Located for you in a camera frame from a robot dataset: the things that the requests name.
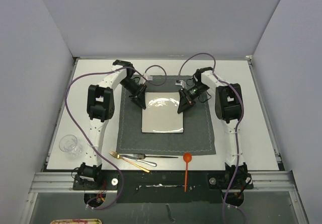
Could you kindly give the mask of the floral tray edge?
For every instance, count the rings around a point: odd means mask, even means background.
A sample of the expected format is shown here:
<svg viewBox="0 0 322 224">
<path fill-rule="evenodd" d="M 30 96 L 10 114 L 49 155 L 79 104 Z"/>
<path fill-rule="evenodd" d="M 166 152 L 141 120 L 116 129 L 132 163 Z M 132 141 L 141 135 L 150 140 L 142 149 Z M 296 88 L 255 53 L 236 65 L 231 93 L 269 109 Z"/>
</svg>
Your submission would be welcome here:
<svg viewBox="0 0 322 224">
<path fill-rule="evenodd" d="M 100 219 L 59 219 L 53 220 L 50 224 L 102 224 Z"/>
</svg>

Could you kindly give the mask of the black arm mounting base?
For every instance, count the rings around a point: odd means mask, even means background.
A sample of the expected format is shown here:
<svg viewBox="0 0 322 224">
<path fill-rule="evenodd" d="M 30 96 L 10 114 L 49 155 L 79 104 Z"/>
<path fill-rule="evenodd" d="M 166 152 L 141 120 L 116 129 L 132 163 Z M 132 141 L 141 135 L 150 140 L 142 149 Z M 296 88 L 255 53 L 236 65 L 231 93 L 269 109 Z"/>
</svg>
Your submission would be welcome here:
<svg viewBox="0 0 322 224">
<path fill-rule="evenodd" d="M 237 174 L 230 184 L 226 171 L 102 171 L 98 181 L 76 176 L 73 190 L 85 193 L 103 190 L 120 194 L 117 203 L 221 203 L 223 198 L 242 204 L 244 191 L 253 189 L 250 174 Z"/>
</svg>

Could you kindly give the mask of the clear plastic cup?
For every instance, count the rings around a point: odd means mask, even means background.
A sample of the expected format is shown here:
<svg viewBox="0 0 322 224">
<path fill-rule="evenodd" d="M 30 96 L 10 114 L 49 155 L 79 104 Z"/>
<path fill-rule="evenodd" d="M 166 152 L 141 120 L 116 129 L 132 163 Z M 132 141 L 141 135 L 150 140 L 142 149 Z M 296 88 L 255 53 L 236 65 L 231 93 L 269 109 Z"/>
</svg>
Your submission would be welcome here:
<svg viewBox="0 0 322 224">
<path fill-rule="evenodd" d="M 59 142 L 59 149 L 68 157 L 76 159 L 81 156 L 83 146 L 77 137 L 69 134 L 64 136 Z"/>
</svg>

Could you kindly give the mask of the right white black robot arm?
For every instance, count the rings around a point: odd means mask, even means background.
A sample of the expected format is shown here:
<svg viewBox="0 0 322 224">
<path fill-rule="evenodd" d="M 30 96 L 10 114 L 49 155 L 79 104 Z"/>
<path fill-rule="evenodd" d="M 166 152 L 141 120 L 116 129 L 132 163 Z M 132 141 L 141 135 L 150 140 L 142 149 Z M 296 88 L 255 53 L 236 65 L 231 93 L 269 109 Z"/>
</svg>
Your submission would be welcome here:
<svg viewBox="0 0 322 224">
<path fill-rule="evenodd" d="M 241 85 L 224 81 L 211 67 L 197 69 L 193 74 L 193 86 L 189 89 L 179 89 L 179 106 L 177 113 L 183 113 L 192 108 L 207 90 L 215 93 L 215 115 L 221 121 L 226 145 L 225 166 L 233 171 L 224 175 L 224 182 L 229 188 L 236 188 L 242 182 L 238 167 L 245 162 L 239 143 L 240 124 L 245 109 Z"/>
</svg>

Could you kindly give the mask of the white square plate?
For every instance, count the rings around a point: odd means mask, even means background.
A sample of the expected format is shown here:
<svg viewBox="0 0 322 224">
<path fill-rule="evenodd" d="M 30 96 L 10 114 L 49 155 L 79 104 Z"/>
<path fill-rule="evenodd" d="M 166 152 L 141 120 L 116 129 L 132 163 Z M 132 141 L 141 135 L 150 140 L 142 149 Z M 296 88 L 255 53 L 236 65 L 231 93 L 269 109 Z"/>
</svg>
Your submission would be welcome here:
<svg viewBox="0 0 322 224">
<path fill-rule="evenodd" d="M 148 92 L 142 110 L 143 133 L 174 134 L 184 132 L 183 113 L 178 113 L 178 92 Z"/>
</svg>

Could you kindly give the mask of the dark handled silver fork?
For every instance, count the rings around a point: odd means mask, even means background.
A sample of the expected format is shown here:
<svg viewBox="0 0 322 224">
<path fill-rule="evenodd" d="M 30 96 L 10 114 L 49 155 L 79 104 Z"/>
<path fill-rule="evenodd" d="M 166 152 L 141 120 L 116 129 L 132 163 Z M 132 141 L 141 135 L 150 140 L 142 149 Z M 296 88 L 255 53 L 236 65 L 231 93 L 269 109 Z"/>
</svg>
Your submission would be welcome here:
<svg viewBox="0 0 322 224">
<path fill-rule="evenodd" d="M 145 155 L 145 154 L 132 154 L 134 157 L 138 159 L 146 159 L 146 158 L 162 158 L 162 159 L 177 159 L 176 156 L 158 156 L 158 155 Z"/>
</svg>

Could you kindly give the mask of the orange plastic spoon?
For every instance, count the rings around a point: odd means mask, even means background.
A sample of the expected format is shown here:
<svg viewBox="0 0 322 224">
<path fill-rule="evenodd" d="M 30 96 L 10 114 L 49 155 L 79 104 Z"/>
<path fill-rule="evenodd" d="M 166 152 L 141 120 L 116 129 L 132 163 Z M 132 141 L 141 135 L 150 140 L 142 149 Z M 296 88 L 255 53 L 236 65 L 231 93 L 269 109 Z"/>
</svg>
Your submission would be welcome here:
<svg viewBox="0 0 322 224">
<path fill-rule="evenodd" d="M 184 181 L 184 192 L 187 192 L 187 185 L 188 185 L 188 165 L 189 162 L 192 160 L 192 155 L 190 153 L 184 153 L 183 160 L 186 164 L 185 167 L 185 181 Z"/>
</svg>

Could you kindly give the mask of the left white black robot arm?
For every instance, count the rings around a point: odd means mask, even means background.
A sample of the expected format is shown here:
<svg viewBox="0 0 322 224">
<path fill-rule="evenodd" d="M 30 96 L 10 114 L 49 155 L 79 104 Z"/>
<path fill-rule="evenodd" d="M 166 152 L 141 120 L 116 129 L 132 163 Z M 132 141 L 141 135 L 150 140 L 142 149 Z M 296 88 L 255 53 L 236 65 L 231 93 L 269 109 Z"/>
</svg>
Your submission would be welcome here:
<svg viewBox="0 0 322 224">
<path fill-rule="evenodd" d="M 129 93 L 130 99 L 139 108 L 145 109 L 146 84 L 137 84 L 132 76 L 135 69 L 132 63 L 116 60 L 112 64 L 111 73 L 107 74 L 96 85 L 88 87 L 87 114 L 90 119 L 89 146 L 85 152 L 85 161 L 81 164 L 78 175 L 84 178 L 89 188 L 97 189 L 101 186 L 103 177 L 102 146 L 104 134 L 109 120 L 115 112 L 114 91 L 122 85 Z"/>
</svg>

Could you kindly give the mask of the dark grey cloth placemat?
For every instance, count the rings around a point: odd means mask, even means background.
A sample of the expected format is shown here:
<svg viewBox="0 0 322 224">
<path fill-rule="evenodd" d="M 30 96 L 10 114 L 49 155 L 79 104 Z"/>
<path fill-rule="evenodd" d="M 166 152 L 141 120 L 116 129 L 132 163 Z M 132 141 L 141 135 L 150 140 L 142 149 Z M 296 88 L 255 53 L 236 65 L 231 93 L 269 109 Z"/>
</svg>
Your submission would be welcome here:
<svg viewBox="0 0 322 224">
<path fill-rule="evenodd" d="M 144 133 L 142 109 L 130 101 L 130 93 L 122 89 L 119 132 L 116 150 L 120 153 L 181 155 L 214 155 L 215 135 L 207 94 L 203 93 L 196 105 L 183 116 L 182 133 Z"/>
</svg>

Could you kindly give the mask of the gold fork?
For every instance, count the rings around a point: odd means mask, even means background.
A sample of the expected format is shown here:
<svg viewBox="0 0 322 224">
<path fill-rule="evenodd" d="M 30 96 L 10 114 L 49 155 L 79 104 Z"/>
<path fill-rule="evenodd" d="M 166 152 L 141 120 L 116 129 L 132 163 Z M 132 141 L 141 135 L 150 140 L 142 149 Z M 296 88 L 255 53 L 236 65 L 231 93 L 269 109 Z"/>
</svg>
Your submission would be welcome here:
<svg viewBox="0 0 322 224">
<path fill-rule="evenodd" d="M 146 168 L 144 168 L 144 167 L 142 167 L 142 166 L 140 166 L 140 165 L 138 165 L 138 164 L 135 164 L 134 162 L 132 162 L 132 161 L 130 161 L 130 160 L 127 160 L 127 159 L 125 159 L 124 157 L 121 157 L 121 156 L 120 156 L 118 153 L 116 153 L 115 151 L 110 151 L 110 152 L 109 152 L 109 154 L 110 154 L 112 157 L 114 157 L 114 158 L 116 158 L 116 159 L 118 159 L 118 160 L 126 161 L 127 163 L 129 163 L 129 164 L 131 164 L 131 165 L 133 165 L 133 166 L 135 166 L 135 167 L 139 168 L 140 170 L 142 170 L 142 171 L 144 171 L 144 172 L 146 172 L 146 173 L 149 173 L 149 172 L 150 172 L 150 170 L 148 170 L 148 169 L 146 169 Z"/>
</svg>

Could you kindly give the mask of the silver table knife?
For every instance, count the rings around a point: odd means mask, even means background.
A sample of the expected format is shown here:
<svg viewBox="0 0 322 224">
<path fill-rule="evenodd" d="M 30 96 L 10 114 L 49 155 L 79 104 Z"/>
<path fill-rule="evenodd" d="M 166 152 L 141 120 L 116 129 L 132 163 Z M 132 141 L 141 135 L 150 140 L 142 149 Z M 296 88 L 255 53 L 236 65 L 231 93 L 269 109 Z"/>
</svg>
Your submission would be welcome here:
<svg viewBox="0 0 322 224">
<path fill-rule="evenodd" d="M 128 156 L 128 155 L 120 155 L 120 157 L 122 157 L 124 159 L 127 159 L 127 160 L 130 160 L 130 161 L 136 161 L 136 162 L 144 163 L 144 164 L 147 164 L 147 165 L 152 166 L 152 167 L 157 167 L 157 163 L 149 162 L 149 161 L 137 158 L 137 157 L 132 157 L 132 156 Z"/>
</svg>

